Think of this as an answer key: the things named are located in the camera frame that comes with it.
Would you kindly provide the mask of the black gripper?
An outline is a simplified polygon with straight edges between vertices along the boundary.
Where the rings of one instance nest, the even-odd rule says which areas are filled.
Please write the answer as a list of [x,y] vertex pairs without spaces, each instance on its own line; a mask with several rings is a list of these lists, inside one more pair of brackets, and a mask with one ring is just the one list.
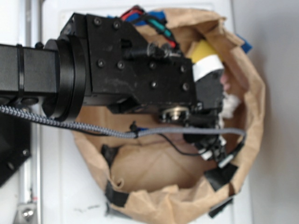
[[114,114],[157,114],[162,122],[214,128],[224,66],[216,55],[193,63],[178,43],[148,41],[120,18],[73,14],[60,33],[86,67],[83,105]]

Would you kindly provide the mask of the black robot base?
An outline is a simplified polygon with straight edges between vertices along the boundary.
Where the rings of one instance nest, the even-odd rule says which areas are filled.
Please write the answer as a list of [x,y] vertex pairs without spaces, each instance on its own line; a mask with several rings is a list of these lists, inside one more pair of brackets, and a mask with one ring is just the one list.
[[0,185],[3,186],[31,156],[31,124],[0,115]]

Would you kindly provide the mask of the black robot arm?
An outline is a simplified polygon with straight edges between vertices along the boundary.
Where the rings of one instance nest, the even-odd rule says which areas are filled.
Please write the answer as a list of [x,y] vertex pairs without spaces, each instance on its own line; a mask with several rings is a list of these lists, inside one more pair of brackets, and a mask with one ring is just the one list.
[[214,125],[223,106],[221,69],[197,78],[179,47],[158,46],[120,18],[73,14],[43,47],[0,47],[0,102],[41,104],[74,120],[83,106],[157,114],[164,122]]

